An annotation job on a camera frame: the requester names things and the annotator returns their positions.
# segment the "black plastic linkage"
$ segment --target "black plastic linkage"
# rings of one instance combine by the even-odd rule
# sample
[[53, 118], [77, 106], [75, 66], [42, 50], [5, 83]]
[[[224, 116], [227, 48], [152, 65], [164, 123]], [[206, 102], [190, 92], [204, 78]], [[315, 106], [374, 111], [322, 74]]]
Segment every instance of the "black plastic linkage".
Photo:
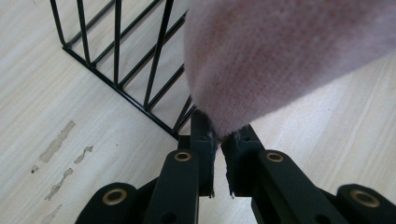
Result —
[[199, 160], [187, 149], [168, 154], [143, 223], [197, 223]]
[[259, 153], [259, 178], [282, 223], [347, 223], [283, 152]]
[[79, 214], [76, 224], [135, 223], [138, 214], [136, 189], [124, 183], [113, 183], [99, 189]]
[[212, 197], [215, 195], [213, 181], [218, 144], [210, 120], [199, 110], [195, 110], [191, 115], [190, 149], [200, 158], [200, 196]]
[[227, 162], [227, 180], [230, 194], [252, 197], [257, 178], [257, 156], [265, 150], [253, 128], [248, 125], [227, 136], [221, 143]]

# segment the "wooden floor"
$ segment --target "wooden floor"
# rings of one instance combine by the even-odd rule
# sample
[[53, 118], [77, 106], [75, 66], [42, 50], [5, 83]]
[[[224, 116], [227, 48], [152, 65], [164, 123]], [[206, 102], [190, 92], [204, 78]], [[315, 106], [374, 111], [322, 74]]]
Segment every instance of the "wooden floor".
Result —
[[[76, 2], [58, 2], [70, 39], [78, 31]], [[84, 4], [91, 18], [106, 1]], [[147, 1], [123, 4], [127, 22]], [[172, 22], [187, 3], [180, 0], [175, 6]], [[155, 41], [162, 8], [128, 37], [131, 43], [122, 44], [123, 74]], [[111, 41], [112, 13], [89, 34], [92, 57]], [[177, 141], [61, 49], [50, 1], [2, 1], [0, 31], [1, 223], [73, 223], [102, 186], [126, 182], [139, 188], [159, 174]], [[180, 32], [179, 41], [163, 54], [161, 72], [169, 75], [159, 79], [158, 87], [182, 62]], [[76, 51], [81, 54], [81, 44]], [[111, 57], [100, 69], [111, 75], [110, 62]], [[145, 82], [142, 72], [128, 90], [141, 99]], [[155, 111], [166, 122], [173, 121], [172, 108], [188, 95], [184, 77], [171, 94], [175, 97], [168, 98], [176, 100]], [[358, 183], [396, 203], [396, 54], [252, 126], [266, 148], [288, 153], [319, 187], [335, 193], [341, 185]], [[255, 223], [250, 200], [229, 196], [220, 151], [215, 191], [214, 199], [200, 199], [200, 223]]]

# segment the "wood grain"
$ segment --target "wood grain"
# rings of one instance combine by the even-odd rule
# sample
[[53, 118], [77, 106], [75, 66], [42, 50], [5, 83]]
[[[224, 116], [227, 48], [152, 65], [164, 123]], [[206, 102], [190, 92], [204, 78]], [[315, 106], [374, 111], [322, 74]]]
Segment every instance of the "wood grain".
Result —
[[[69, 19], [77, 18], [76, 3], [58, 2], [70, 38], [78, 30], [77, 20]], [[123, 3], [122, 18], [128, 21], [147, 2]], [[91, 18], [106, 1], [84, 4]], [[177, 5], [180, 11], [186, 6]], [[92, 55], [111, 40], [112, 22], [110, 16], [95, 27], [102, 31], [90, 33], [97, 47]], [[118, 181], [139, 188], [159, 174], [177, 142], [62, 51], [49, 1], [2, 1], [0, 30], [1, 223], [73, 223], [102, 186]], [[136, 38], [144, 41], [152, 30]], [[175, 57], [182, 55], [182, 45], [177, 46], [182, 35], [177, 38], [164, 52], [164, 74], [182, 60]], [[135, 60], [130, 55], [146, 50], [129, 51], [134, 45], [126, 41], [125, 46], [122, 57], [129, 61], [123, 72]], [[111, 74], [110, 63], [101, 66]], [[141, 93], [145, 76], [130, 84], [131, 92]], [[162, 119], [172, 121], [175, 113], [166, 106], [183, 104], [186, 88], [181, 79], [167, 96], [178, 97], [177, 103], [164, 99], [158, 105]], [[396, 56], [389, 55], [252, 125], [267, 148], [287, 152], [319, 187], [334, 193], [340, 185], [359, 183], [396, 203], [395, 99]], [[75, 126], [63, 134], [71, 122]], [[49, 160], [40, 160], [60, 138]], [[249, 199], [229, 196], [219, 151], [215, 191], [214, 199], [200, 200], [200, 223], [255, 223]]]

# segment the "pink cloth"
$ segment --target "pink cloth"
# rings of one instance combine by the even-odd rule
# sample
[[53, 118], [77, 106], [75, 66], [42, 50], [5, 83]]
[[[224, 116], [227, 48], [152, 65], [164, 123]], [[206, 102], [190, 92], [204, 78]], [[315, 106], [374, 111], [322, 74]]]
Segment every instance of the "pink cloth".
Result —
[[191, 97], [220, 136], [394, 49], [390, 0], [192, 0], [185, 28]]

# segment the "metal wire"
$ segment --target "metal wire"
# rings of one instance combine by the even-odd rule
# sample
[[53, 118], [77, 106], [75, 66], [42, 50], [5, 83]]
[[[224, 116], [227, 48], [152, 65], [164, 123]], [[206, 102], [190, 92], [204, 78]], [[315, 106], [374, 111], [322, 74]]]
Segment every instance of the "metal wire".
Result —
[[[162, 2], [165, 2], [165, 8], [163, 11], [163, 17], [161, 22], [161, 27], [159, 30], [159, 35], [156, 44], [142, 57], [142, 59], [133, 67], [133, 69], [120, 81], [120, 42], [129, 33], [133, 32]], [[191, 106], [191, 98], [188, 97], [183, 109], [180, 111], [175, 125], [171, 128], [155, 116], [151, 111], [158, 104], [165, 94], [170, 90], [170, 88], [175, 84], [175, 82], [184, 73], [184, 64], [182, 64], [177, 71], [169, 78], [169, 80], [161, 87], [161, 89], [155, 94], [150, 100], [150, 95], [152, 92], [152, 86], [154, 79], [157, 74], [158, 63], [161, 57], [161, 52], [163, 45], [165, 45], [168, 40], [180, 29], [184, 24], [186, 13], [184, 13], [178, 21], [166, 32], [168, 26], [169, 18], [172, 12], [172, 7], [174, 0], [154, 0], [152, 1], [137, 17], [133, 20], [123, 31], [120, 29], [121, 25], [121, 0], [111, 0], [107, 5], [105, 5], [102, 10], [100, 10], [89, 22], [85, 22], [85, 13], [83, 0], [77, 0], [78, 4], [78, 20], [80, 25], [80, 32], [78, 32], [69, 42], [64, 40], [64, 32], [61, 25], [61, 20], [59, 16], [59, 11], [56, 5], [56, 0], [50, 0], [53, 17], [55, 20], [56, 29], [58, 32], [59, 39], [63, 45], [63, 49], [75, 58], [78, 62], [83, 64], [86, 68], [92, 71], [97, 77], [102, 79], [109, 87], [116, 91], [119, 95], [125, 98], [129, 103], [134, 105], [152, 121], [157, 123], [161, 128], [163, 128], [170, 135], [178, 139], [178, 133], [183, 128], [184, 124], [188, 121], [191, 116], [191, 112], [195, 109], [195, 106]], [[88, 43], [87, 32], [99, 22], [106, 13], [115, 7], [115, 33], [114, 41], [111, 42], [99, 56], [91, 62], [90, 48]], [[73, 46], [79, 41], [82, 41], [84, 58], [80, 57], [73, 51]], [[102, 72], [96, 69], [96, 65], [103, 60], [108, 53], [114, 49], [114, 70], [113, 70], [113, 80], [107, 78]], [[136, 99], [127, 93], [124, 89], [126, 86], [134, 79], [134, 77], [142, 70], [142, 68], [152, 60], [152, 65], [148, 77], [148, 85], [146, 88], [146, 94], [144, 103], [141, 105]]]

